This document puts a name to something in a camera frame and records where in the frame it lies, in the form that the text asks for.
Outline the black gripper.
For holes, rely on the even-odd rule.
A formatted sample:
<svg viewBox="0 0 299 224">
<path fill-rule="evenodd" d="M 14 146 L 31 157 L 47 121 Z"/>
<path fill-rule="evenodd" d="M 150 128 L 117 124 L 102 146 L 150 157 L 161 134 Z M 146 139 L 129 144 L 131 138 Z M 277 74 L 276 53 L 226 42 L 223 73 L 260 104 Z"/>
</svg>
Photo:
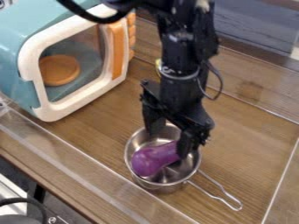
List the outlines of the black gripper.
<svg viewBox="0 0 299 224">
<path fill-rule="evenodd" d="M 174 124 L 182 131 L 177 143 L 177 154 L 186 159 L 207 143 L 215 122 L 206 111 L 202 100 L 199 79 L 193 77 L 169 78 L 161 81 L 143 79 L 141 82 L 143 93 L 145 127 L 150 137 L 157 137 L 166 126 Z"/>
</svg>

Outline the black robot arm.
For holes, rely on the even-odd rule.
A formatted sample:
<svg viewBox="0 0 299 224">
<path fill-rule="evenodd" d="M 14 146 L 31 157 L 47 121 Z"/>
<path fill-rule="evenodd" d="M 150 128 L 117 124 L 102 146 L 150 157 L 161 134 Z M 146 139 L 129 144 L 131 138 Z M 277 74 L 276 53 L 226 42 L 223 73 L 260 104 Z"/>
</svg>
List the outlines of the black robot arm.
<svg viewBox="0 0 299 224">
<path fill-rule="evenodd" d="M 91 14 L 74 0 L 57 0 L 75 15 L 99 24 L 111 24 L 138 9 L 157 17 L 162 41 L 159 81 L 143 80 L 143 117 L 147 133 L 155 136 L 167 123 L 182 131 L 175 146 L 186 158 L 206 144 L 215 123 L 202 106 L 209 74 L 218 70 L 211 57 L 219 52 L 221 40 L 214 26 L 215 0 L 103 0 L 117 12 Z"/>
</svg>

